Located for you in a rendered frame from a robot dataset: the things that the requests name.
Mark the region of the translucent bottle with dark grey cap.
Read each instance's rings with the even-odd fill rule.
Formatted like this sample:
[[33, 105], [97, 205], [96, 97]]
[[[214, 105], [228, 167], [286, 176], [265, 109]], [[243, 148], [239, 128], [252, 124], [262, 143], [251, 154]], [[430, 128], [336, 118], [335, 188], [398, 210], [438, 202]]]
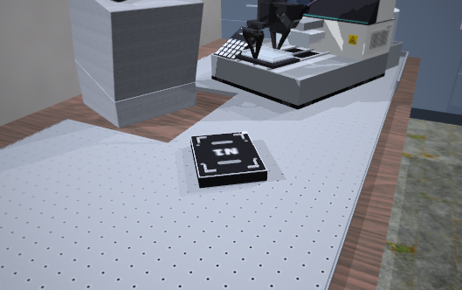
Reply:
[[392, 45], [394, 44], [394, 38], [395, 38], [395, 34], [396, 34], [396, 26], [397, 26], [399, 11], [400, 11], [400, 10], [397, 9], [397, 8], [395, 8], [395, 10], [394, 10], [393, 18], [395, 18], [395, 23], [394, 23], [394, 27], [393, 27], [393, 32], [392, 32], [392, 37], [391, 37], [391, 41], [390, 41], [390, 46], [392, 46]]

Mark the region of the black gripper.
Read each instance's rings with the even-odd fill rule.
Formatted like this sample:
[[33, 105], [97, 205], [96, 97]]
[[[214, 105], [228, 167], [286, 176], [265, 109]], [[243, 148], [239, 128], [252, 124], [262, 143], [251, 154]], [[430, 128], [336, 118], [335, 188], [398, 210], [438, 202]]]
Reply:
[[[264, 39], [264, 36], [265, 36], [265, 34], [259, 33], [258, 30], [262, 30], [262, 29], [265, 29], [265, 28], [270, 28], [269, 31], [270, 31], [270, 34], [271, 34], [272, 48], [277, 49], [277, 50], [280, 50], [281, 46], [283, 45], [283, 43], [285, 42], [287, 36], [289, 35], [289, 33], [291, 31], [291, 29], [286, 28], [286, 26], [282, 23], [282, 21], [275, 22], [275, 23], [270, 23], [270, 24], [259, 22], [260, 2], [273, 3], [273, 0], [258, 0], [258, 17], [257, 17], [257, 19], [247, 20], [247, 28], [243, 29], [243, 35], [245, 37], [245, 40], [246, 40], [247, 44], [250, 47], [252, 57], [254, 59], [258, 58], [259, 51], [260, 51], [260, 48], [261, 48], [261, 45], [262, 45], [262, 42], [263, 42], [263, 39]], [[282, 37], [281, 37], [281, 39], [279, 41], [279, 44], [278, 44], [278, 47], [276, 46], [276, 33], [275, 32], [282, 34]], [[253, 44], [252, 44], [252, 39], [250, 37], [256, 39], [256, 51], [254, 51]]]

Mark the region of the white multiwell plate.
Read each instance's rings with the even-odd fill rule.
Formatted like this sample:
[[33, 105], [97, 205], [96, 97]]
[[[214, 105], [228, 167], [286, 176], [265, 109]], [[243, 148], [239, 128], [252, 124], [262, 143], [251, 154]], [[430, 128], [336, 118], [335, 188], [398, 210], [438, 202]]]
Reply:
[[[250, 49], [242, 50], [241, 55], [252, 58]], [[261, 46], [257, 59], [276, 63], [287, 59], [293, 59], [293, 53]]]

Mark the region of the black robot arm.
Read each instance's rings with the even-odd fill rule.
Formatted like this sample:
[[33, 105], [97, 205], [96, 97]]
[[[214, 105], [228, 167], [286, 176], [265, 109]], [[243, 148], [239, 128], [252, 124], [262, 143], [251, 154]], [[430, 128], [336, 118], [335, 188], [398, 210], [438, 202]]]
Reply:
[[275, 23], [282, 21], [286, 28], [296, 28], [303, 18], [302, 3], [289, 3], [287, 1], [278, 1], [273, 3], [260, 2], [259, 22]]

